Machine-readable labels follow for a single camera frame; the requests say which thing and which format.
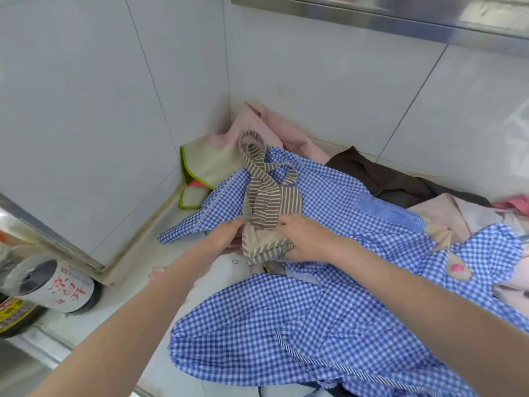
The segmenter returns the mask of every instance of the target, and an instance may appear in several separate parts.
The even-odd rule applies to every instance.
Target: white label
[[[86,304],[93,292],[94,281],[90,277],[57,260],[57,267],[51,279],[38,290],[20,298],[69,313]]]

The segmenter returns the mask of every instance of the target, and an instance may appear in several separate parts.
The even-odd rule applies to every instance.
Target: hand
[[[299,213],[280,216],[276,231],[294,244],[294,249],[288,251],[286,255],[296,262],[312,260],[329,262],[330,252],[344,240],[316,220]]]
[[[241,216],[233,220],[225,221],[210,232],[204,239],[204,242],[210,245],[217,253],[222,253],[226,248],[232,248],[230,252],[234,252],[237,249],[237,245],[240,248],[240,242],[237,242],[235,238],[242,224],[243,220]]]

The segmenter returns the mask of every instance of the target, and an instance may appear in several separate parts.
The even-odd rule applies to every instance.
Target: brown striped fabric
[[[258,143],[243,144],[246,137]],[[254,131],[243,132],[239,137],[242,160],[251,175],[242,206],[245,226],[242,231],[242,252],[250,264],[263,265],[266,261],[286,261],[284,254],[293,245],[288,238],[274,231],[281,214],[301,213],[301,194],[292,187],[297,181],[297,172],[289,162],[288,172],[278,184],[269,171],[281,164],[266,163],[267,148],[261,135]]]

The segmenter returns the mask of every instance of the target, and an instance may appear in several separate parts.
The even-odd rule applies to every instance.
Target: forearm
[[[529,337],[423,277],[343,239],[331,263],[351,275],[481,395],[529,395]]]
[[[195,281],[220,251],[202,240],[126,302],[33,394],[129,396]]]

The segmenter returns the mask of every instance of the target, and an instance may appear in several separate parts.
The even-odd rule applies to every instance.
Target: left arm
[[[130,396],[195,281],[241,225],[241,218],[222,223],[181,254],[79,344],[30,396],[69,397],[72,390],[77,397]]]

